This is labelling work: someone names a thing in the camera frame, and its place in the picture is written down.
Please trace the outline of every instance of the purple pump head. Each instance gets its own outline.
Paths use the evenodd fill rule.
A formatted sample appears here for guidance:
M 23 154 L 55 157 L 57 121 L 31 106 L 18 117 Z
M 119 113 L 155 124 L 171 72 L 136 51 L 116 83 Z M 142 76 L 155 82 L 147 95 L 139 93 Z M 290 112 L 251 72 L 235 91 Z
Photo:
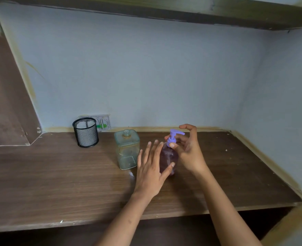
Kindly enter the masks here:
M 173 142 L 173 143 L 176 143 L 176 138 L 175 138 L 175 135 L 176 134 L 185 134 L 184 132 L 182 132 L 182 131 L 179 131 L 179 130 L 176 130 L 176 129 L 171 129 L 170 130 L 170 137 L 168 138 L 168 140 L 167 140 L 167 147 L 170 147 L 169 146 L 169 144 L 171 143 L 171 142 Z

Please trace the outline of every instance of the person's right hand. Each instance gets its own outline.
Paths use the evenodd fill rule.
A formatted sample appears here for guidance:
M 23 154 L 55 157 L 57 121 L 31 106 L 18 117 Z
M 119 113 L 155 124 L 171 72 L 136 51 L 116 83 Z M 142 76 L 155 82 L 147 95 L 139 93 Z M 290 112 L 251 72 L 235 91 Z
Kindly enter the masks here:
M 197 138 L 197 127 L 191 124 L 183 124 L 179 126 L 180 129 L 187 128 L 190 130 L 190 137 L 177 134 L 175 136 L 176 143 L 170 143 L 170 147 L 174 149 L 179 155 L 179 162 L 181 162 L 186 169 L 190 170 L 193 174 L 197 174 L 207 169 L 206 162 L 204 161 Z

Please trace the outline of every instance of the forearm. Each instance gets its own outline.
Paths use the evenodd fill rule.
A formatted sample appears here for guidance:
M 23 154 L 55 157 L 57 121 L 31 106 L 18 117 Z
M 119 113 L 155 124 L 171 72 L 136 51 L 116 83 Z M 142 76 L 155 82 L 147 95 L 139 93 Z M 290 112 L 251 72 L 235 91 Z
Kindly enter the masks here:
M 150 198 L 133 194 L 95 246 L 129 246 Z
M 198 179 L 222 246 L 261 245 L 206 166 Z

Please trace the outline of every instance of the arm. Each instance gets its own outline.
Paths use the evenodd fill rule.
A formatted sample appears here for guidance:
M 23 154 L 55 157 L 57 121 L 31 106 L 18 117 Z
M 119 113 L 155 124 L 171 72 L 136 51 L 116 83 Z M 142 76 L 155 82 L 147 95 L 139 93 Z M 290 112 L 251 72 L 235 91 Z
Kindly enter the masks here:
M 171 143 L 170 147 L 178 152 L 180 162 L 199 181 L 221 245 L 261 246 L 206 165 L 197 139 L 197 128 L 190 124 L 181 125 L 180 128 L 190 130 L 190 137 L 176 135 L 180 145 Z
M 157 195 L 171 171 L 172 163 L 160 174 L 159 160 L 163 142 L 151 142 L 145 149 L 142 159 L 142 150 L 137 158 L 137 179 L 134 193 L 130 200 L 106 229 L 95 246 L 129 246 L 136 227 L 151 199 Z

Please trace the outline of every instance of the electrical outlet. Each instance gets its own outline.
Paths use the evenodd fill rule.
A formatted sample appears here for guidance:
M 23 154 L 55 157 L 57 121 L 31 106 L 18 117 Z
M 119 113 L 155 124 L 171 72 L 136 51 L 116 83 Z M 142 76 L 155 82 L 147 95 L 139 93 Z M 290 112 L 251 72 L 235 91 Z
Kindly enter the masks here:
M 79 118 L 91 117 L 96 120 L 96 127 L 98 131 L 109 130 L 111 129 L 110 125 L 110 114 L 107 115 L 81 115 Z

